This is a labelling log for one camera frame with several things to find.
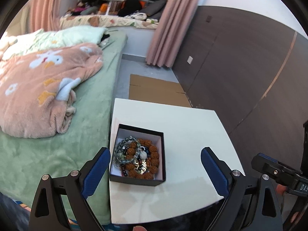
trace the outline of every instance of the finger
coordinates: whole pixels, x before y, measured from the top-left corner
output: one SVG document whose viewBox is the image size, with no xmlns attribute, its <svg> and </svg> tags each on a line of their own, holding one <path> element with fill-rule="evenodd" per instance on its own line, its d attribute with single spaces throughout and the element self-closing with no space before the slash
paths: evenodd
<svg viewBox="0 0 308 231">
<path fill-rule="evenodd" d="M 277 187 L 276 187 L 276 193 L 279 194 L 279 195 L 283 195 L 283 193 L 285 191 L 287 191 L 287 189 L 288 189 L 288 187 L 278 184 Z"/>
<path fill-rule="evenodd" d="M 147 231 L 144 227 L 136 226 L 133 228 L 133 231 Z"/>
<path fill-rule="evenodd" d="M 297 215 L 298 215 L 298 212 L 296 212 L 296 213 L 292 216 L 292 218 L 291 218 L 291 223 L 293 223 L 293 222 L 295 221 Z"/>
</svg>

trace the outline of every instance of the cardboard box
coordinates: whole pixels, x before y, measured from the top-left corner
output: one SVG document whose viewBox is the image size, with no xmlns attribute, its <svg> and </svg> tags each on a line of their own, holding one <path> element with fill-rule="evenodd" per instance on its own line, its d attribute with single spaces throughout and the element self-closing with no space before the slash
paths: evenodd
<svg viewBox="0 0 308 231">
<path fill-rule="evenodd" d="M 173 106 L 191 107 L 181 85 L 176 82 L 131 75 L 129 99 Z"/>
<path fill-rule="evenodd" d="M 120 143 L 125 138 L 129 138 L 130 136 L 136 139 L 141 138 L 144 140 L 151 140 L 153 145 L 157 147 L 157 152 L 160 155 L 159 157 L 160 164 L 158 167 L 158 172 L 154 176 L 154 180 L 144 180 L 144 179 L 124 177 L 122 176 L 121 168 L 115 165 L 115 150 L 118 143 Z M 116 141 L 115 147 L 112 154 L 112 163 L 109 171 L 110 181 L 134 184 L 134 185 L 144 185 L 144 186 L 157 186 L 166 181 L 164 133 L 119 124 L 118 133 L 115 141 Z"/>
</svg>

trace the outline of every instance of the curtain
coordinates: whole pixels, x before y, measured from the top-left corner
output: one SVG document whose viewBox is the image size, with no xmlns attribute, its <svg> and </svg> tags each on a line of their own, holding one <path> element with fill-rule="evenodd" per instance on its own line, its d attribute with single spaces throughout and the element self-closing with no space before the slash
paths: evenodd
<svg viewBox="0 0 308 231">
<path fill-rule="evenodd" d="M 198 0 L 168 1 L 147 53 L 147 64 L 172 67 L 197 5 Z"/>
<path fill-rule="evenodd" d="M 35 32 L 43 28 L 45 31 L 60 29 L 61 0 L 32 0 L 29 28 Z"/>
</svg>

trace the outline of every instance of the pink fleece blanket with flower pattern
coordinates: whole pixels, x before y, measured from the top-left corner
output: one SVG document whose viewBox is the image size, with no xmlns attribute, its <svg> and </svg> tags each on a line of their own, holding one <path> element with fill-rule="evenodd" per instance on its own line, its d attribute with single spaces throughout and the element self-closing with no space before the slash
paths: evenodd
<svg viewBox="0 0 308 231">
<path fill-rule="evenodd" d="M 103 66 L 91 43 L 32 53 L 0 63 L 0 127 L 22 138 L 65 133 L 76 111 L 73 89 Z"/>
</svg>

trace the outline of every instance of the metal screw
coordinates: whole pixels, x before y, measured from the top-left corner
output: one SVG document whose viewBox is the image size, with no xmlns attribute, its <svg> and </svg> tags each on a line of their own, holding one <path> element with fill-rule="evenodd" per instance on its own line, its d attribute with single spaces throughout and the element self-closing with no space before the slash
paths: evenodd
<svg viewBox="0 0 308 231">
<path fill-rule="evenodd" d="M 72 172 L 70 172 L 71 176 L 76 176 L 78 175 L 79 171 L 78 170 L 73 170 Z"/>
<path fill-rule="evenodd" d="M 43 175 L 42 180 L 47 180 L 49 178 L 49 175 Z"/>
<path fill-rule="evenodd" d="M 262 178 L 263 178 L 264 180 L 268 180 L 268 179 L 269 179 L 269 176 L 268 176 L 268 175 L 262 175 Z"/>
<path fill-rule="evenodd" d="M 240 175 L 241 175 L 241 172 L 238 171 L 238 170 L 233 170 L 233 171 L 232 171 L 232 174 L 233 174 L 234 176 L 240 176 Z"/>
</svg>

